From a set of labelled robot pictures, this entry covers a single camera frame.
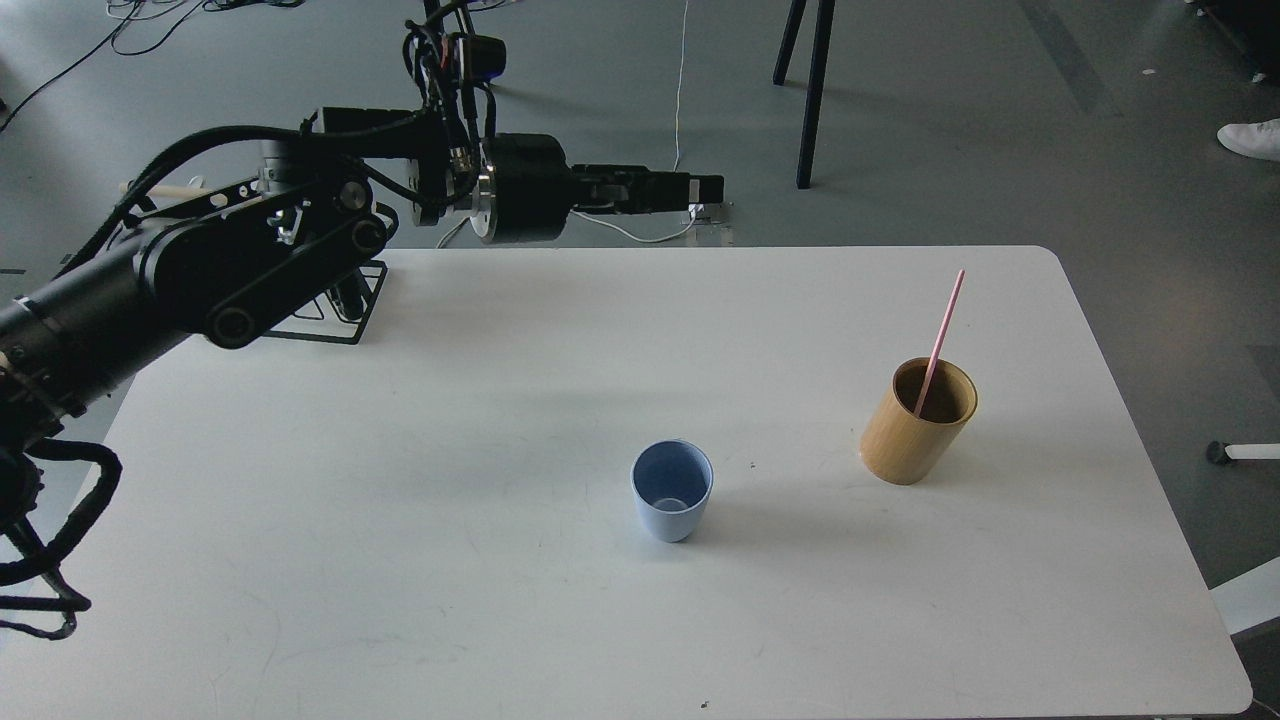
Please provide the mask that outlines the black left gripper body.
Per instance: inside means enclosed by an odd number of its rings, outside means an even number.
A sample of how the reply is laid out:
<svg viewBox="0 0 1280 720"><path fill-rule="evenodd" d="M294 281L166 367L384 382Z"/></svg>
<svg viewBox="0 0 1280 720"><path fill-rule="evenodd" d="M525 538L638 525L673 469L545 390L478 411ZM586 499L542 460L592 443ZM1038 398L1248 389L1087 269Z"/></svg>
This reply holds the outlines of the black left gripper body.
<svg viewBox="0 0 1280 720"><path fill-rule="evenodd" d="M549 135L500 133L481 145L470 225L484 243L561 236L570 215L646 215L686 210L691 176L640 165L568 164Z"/></svg>

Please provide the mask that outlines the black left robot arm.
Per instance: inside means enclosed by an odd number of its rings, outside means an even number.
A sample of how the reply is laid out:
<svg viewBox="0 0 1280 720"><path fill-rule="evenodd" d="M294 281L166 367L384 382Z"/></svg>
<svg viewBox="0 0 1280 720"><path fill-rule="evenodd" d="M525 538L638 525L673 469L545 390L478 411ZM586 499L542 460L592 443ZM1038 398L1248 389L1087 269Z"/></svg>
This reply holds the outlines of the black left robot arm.
<svg viewBox="0 0 1280 720"><path fill-rule="evenodd" d="M3 305L3 537L18 556L3 585L47 597L46 641L76 632L90 600L60 571L122 478L102 445L60 438L69 416L193 334L242 348L320 295L361 323L364 270L393 238L380 184L417 225L465 214L486 242L558 237L573 213L643 215L724 199L721 176L570 164L548 135L477 132L440 110L323 108L298 129L223 126L188 136L129 183L97 234L40 290Z"/></svg>

